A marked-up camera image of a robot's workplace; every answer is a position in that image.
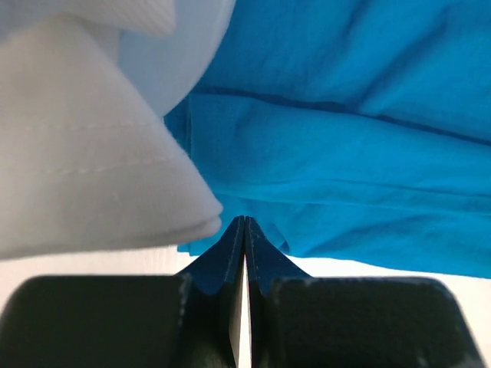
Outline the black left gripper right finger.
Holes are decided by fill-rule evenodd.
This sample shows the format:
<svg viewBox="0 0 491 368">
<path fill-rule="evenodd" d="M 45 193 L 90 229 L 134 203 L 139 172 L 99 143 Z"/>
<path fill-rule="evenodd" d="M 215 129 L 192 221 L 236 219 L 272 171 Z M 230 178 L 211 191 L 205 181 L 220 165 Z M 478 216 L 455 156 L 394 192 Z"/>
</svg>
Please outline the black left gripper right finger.
<svg viewBox="0 0 491 368">
<path fill-rule="evenodd" d="M 316 278 L 244 222 L 254 367 L 482 367 L 461 310 L 422 277 Z"/>
</svg>

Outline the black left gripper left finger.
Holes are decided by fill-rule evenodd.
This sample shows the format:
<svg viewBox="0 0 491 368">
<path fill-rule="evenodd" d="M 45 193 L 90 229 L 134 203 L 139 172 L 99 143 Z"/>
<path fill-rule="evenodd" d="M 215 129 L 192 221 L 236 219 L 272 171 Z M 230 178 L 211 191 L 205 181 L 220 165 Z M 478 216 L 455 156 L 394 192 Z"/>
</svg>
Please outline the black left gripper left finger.
<svg viewBox="0 0 491 368">
<path fill-rule="evenodd" d="M 3 367 L 235 367 L 245 219 L 174 275 L 46 275 L 1 316 Z"/>
</svg>

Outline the blue t-shirt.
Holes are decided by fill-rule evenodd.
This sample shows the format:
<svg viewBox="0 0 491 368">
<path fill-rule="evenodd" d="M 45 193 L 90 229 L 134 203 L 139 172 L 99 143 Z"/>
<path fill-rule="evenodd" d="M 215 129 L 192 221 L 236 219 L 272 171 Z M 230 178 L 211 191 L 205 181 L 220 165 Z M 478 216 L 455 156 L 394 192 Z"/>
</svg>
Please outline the blue t-shirt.
<svg viewBox="0 0 491 368">
<path fill-rule="evenodd" d="M 488 1 L 238 1 L 165 122 L 288 255 L 490 276 Z"/>
</svg>

